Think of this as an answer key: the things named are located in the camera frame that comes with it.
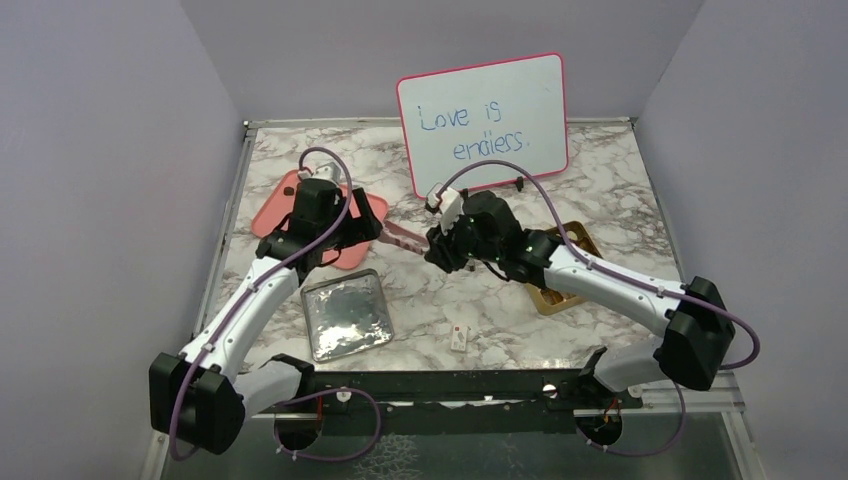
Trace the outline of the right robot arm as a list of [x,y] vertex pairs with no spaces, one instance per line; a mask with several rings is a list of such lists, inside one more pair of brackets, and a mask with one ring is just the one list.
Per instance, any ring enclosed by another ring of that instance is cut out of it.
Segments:
[[428,230],[427,262],[447,273],[470,260],[496,265],[511,281],[571,293],[611,309],[651,332],[647,340],[595,351],[576,392],[600,407],[629,387],[669,379],[696,391],[712,387],[735,335],[716,286],[652,278],[578,249],[566,238],[527,229],[506,201],[484,191],[463,197],[447,188],[426,199],[438,215]]

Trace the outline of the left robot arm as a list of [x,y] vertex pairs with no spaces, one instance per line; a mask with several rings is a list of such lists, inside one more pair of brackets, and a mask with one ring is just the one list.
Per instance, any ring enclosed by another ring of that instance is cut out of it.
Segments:
[[224,453],[245,421],[282,402],[290,410],[313,401],[313,367],[290,356],[239,374],[242,363],[277,308],[328,251],[376,239],[382,223],[361,187],[344,191],[332,181],[307,178],[294,190],[291,211],[256,249],[244,280],[215,319],[176,354],[159,354],[148,372],[150,423],[213,454]]

